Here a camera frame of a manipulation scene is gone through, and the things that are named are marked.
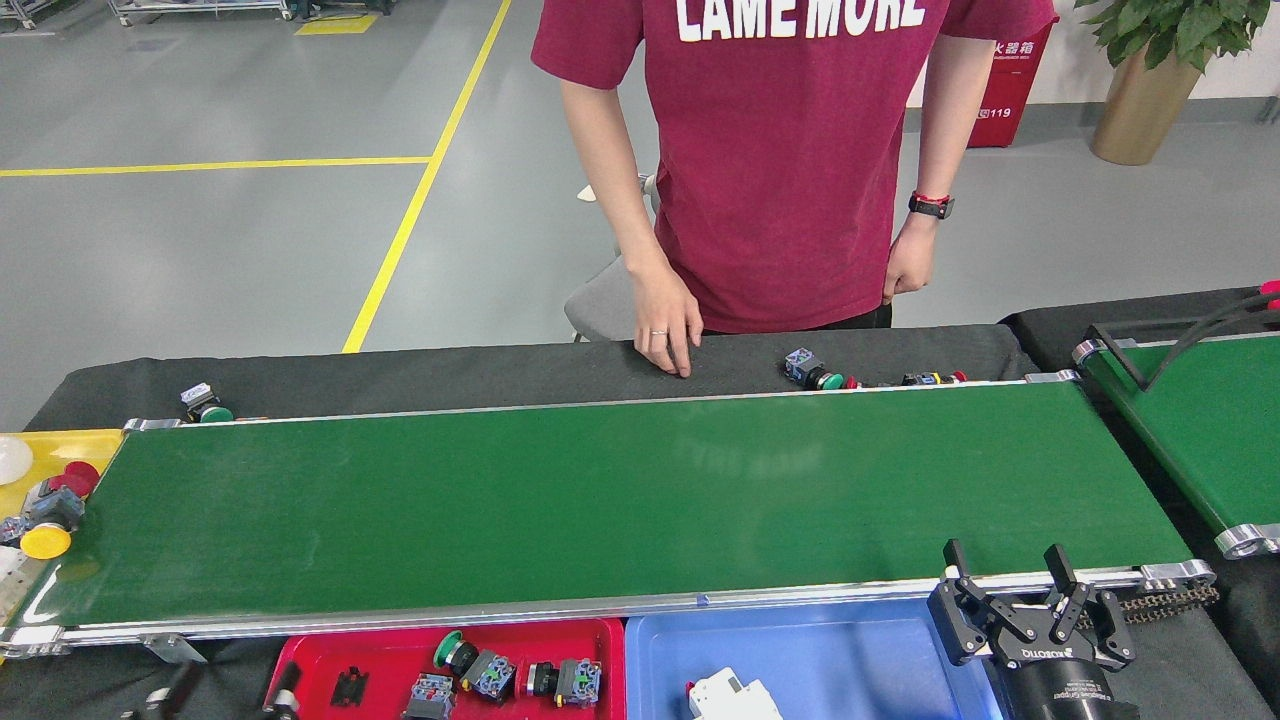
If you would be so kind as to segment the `person's left hand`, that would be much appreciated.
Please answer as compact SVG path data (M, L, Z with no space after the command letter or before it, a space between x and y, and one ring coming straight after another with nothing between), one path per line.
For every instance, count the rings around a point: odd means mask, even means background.
M908 214L890 250L883 305L891 304L897 295L916 292L931 283L940 223L934 217Z

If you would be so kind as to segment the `person's right hand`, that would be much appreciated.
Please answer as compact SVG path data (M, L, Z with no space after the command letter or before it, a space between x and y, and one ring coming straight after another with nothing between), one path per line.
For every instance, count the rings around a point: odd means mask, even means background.
M689 378L691 350L701 346L704 322L698 301L666 264L637 266L634 284L634 347L663 373Z

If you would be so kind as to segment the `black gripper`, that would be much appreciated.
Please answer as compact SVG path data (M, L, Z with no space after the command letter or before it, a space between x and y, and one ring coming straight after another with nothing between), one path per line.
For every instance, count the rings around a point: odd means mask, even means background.
M1021 611L977 584L969 573L963 544L943 546L945 570L928 596L928 609L948 661L966 664L1001 630L1032 644L1039 633L1029 609ZM1137 705L1116 700L1105 673L1120 671L1135 657L1117 596L1080 580L1061 544L1044 551L1053 582L1046 603L1053 621L1048 637L1066 644L1080 616L1091 620L1094 652L1087 644L1059 650L1012 644L998 650L998 703L1006 719L1139 719Z

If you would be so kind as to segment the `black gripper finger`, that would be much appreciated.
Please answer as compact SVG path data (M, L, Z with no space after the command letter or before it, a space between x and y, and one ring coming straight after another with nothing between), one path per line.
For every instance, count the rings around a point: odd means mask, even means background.
M262 719L298 719L300 702L294 689L301 679L297 664L287 664L275 679L262 705Z
M187 661L141 706L120 714L120 719L177 719L201 679L201 662Z

